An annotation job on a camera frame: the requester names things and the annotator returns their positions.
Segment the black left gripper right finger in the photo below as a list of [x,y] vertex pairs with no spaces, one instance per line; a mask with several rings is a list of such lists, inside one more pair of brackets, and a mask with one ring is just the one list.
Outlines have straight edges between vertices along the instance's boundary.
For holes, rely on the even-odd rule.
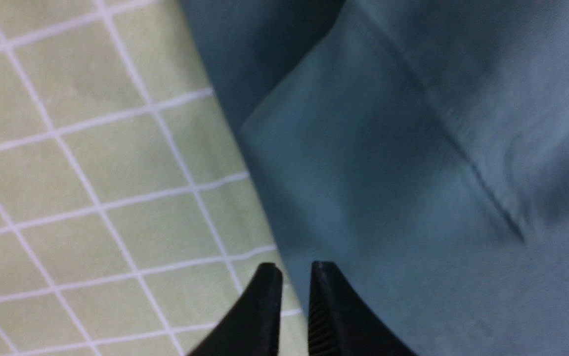
[[377,318],[334,262],[311,267],[307,349],[310,356],[413,356]]

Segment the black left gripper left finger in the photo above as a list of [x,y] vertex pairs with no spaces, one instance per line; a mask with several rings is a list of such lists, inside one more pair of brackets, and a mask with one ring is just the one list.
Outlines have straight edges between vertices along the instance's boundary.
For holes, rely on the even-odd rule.
[[250,283],[191,356],[277,356],[283,274],[262,263]]

